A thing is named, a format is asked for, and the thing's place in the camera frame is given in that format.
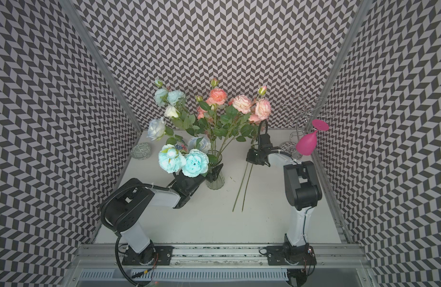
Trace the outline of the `light pink rose stem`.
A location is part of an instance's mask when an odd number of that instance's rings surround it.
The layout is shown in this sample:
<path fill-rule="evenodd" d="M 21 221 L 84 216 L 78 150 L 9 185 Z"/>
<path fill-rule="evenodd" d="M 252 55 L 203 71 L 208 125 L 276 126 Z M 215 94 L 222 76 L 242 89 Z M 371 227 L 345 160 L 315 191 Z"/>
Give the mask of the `light pink rose stem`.
<path fill-rule="evenodd" d="M 239 95 L 230 101 L 230 106 L 237 111 L 233 119 L 233 128 L 230 133 L 237 142 L 255 141 L 260 132 L 265 129 L 265 123 L 271 115 L 271 103 L 266 98 L 268 87 L 262 86 L 257 95 L 251 99 L 246 95 Z"/>

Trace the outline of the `pink peony flower stem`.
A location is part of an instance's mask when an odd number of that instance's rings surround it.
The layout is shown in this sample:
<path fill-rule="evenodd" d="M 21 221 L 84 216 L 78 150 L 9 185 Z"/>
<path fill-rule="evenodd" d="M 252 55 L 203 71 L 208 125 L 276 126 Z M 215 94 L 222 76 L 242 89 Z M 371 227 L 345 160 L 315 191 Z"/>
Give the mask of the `pink peony flower stem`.
<path fill-rule="evenodd" d="M 240 197 L 240 194 L 241 194 L 242 190 L 244 190 L 243 203 L 242 203 L 242 211 L 244 211 L 244 204 L 245 204 L 245 201 L 246 201 L 246 193 L 247 193 L 247 190 L 248 190 L 248 185 L 249 185 L 249 181 L 250 181 L 250 177 L 251 177 L 251 174 L 252 174 L 253 167 L 254 167 L 253 164 L 247 162 L 245 170 L 244 170 L 244 173 L 243 173 L 242 180 L 240 182 L 239 189 L 238 189 L 237 194 L 236 194 L 234 205 L 232 207 L 232 212 L 234 212 L 235 209 L 236 209 L 236 206 L 237 206 L 237 203 L 238 203 L 238 199 Z"/>

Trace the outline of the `coral pink rose stem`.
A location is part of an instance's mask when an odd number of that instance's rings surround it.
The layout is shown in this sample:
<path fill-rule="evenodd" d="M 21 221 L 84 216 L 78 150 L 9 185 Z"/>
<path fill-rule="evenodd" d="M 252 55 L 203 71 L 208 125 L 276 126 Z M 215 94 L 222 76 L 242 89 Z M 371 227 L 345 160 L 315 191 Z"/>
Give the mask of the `coral pink rose stem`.
<path fill-rule="evenodd" d="M 204 102 L 209 109 L 205 109 L 202 106 L 197 107 L 197 119 L 205 118 L 208 111 L 217 111 L 222 108 L 227 100 L 227 93 L 223 89 L 219 88 L 219 81 L 217 78 L 213 78 L 210 81 L 210 87 L 212 88 L 209 96 L 204 100 L 201 96 L 196 96 L 195 99 L 198 104 Z"/>

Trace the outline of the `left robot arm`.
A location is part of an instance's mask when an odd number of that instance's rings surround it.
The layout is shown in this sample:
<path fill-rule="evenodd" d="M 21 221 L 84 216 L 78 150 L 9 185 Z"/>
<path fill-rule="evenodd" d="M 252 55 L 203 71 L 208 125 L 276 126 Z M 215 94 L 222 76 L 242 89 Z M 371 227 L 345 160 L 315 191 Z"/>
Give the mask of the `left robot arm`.
<path fill-rule="evenodd" d="M 100 220 L 110 229 L 117 239 L 128 243 L 128 258 L 136 256 L 136 263 L 150 264 L 156 259 L 154 243 L 145 234 L 139 218 L 148 207 L 166 207 L 180 209 L 204 183 L 206 177 L 185 176 L 182 172 L 174 174 L 174 179 L 167 187 L 145 184 L 136 178 L 128 180 L 106 198 L 100 206 Z"/>

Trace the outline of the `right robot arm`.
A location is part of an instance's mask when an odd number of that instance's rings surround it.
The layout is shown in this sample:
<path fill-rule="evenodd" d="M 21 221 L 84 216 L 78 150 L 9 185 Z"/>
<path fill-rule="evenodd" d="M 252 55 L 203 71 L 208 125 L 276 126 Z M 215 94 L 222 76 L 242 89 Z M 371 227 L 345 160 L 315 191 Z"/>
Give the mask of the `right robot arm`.
<path fill-rule="evenodd" d="M 314 248 L 310 245 L 307 230 L 310 218 L 323 192 L 312 161 L 295 162 L 289 153 L 273 146 L 267 133 L 258 135 L 258 146 L 250 148 L 246 161 L 253 165 L 281 166 L 285 196 L 291 206 L 291 219 L 285 233 L 281 254 L 290 265 L 316 265 Z"/>

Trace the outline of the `clear glass vase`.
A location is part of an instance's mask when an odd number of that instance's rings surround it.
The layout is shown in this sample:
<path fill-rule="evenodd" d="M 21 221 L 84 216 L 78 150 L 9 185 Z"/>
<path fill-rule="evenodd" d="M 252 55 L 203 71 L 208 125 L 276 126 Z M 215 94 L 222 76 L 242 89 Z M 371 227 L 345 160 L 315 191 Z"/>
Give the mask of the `clear glass vase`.
<path fill-rule="evenodd" d="M 209 170 L 206 174 L 206 185 L 211 190 L 219 190 L 225 184 L 225 178 L 222 174 L 224 164 L 222 155 L 217 151 L 208 153 Z"/>

